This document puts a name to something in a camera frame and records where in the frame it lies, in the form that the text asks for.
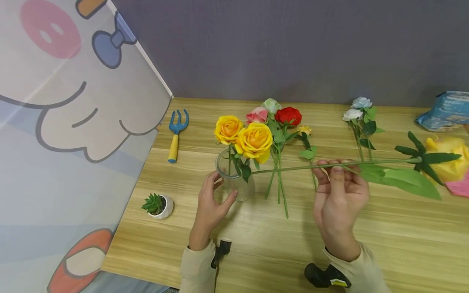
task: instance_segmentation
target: pink cheek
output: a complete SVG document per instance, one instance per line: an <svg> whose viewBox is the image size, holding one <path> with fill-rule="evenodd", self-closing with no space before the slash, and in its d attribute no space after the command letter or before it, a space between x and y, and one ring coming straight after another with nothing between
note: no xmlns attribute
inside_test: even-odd
<svg viewBox="0 0 469 293"><path fill-rule="evenodd" d="M51 56L68 59L78 54L81 38L70 16L46 0L28 0L21 7L21 22L30 39Z"/></svg>

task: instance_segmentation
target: red rose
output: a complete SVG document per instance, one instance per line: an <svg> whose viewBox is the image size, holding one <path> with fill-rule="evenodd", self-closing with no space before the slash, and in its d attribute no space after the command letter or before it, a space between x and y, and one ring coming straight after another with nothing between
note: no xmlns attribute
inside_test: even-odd
<svg viewBox="0 0 469 293"><path fill-rule="evenodd" d="M275 120L280 123L287 124L293 120L290 125L297 126L301 122L301 113L298 109L287 107L281 110L278 110L275 114Z"/></svg>

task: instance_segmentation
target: pink paper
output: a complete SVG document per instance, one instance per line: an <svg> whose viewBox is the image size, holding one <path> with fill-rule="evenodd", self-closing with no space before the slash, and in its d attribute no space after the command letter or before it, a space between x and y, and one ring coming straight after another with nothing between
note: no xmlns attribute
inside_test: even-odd
<svg viewBox="0 0 469 293"><path fill-rule="evenodd" d="M446 186L454 195L469 197L469 172L466 173L463 180L458 182L448 182L446 183Z"/></svg>

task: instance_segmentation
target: sleeve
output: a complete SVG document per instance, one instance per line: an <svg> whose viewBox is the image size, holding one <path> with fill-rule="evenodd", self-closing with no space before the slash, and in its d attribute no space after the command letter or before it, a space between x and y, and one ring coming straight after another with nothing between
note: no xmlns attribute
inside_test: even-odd
<svg viewBox="0 0 469 293"><path fill-rule="evenodd" d="M214 293L216 269L211 267L215 256L213 241L201 251L184 250L181 261L180 293Z"/></svg>
<svg viewBox="0 0 469 293"><path fill-rule="evenodd" d="M324 253L336 269L341 271L352 284L345 289L347 293L390 293L384 282L383 273L376 263L373 253L360 243L362 253L352 261L346 262L331 255L326 249Z"/></svg>

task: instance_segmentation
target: succulent plant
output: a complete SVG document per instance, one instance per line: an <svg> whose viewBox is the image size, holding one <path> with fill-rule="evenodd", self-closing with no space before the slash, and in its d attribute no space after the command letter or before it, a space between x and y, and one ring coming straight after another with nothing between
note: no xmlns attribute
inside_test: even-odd
<svg viewBox="0 0 469 293"><path fill-rule="evenodd" d="M164 197L154 193L151 194L148 198L145 198L146 203L142 205L142 209L147 210L148 213L152 215L158 215L163 212L166 207L166 200Z"/></svg>

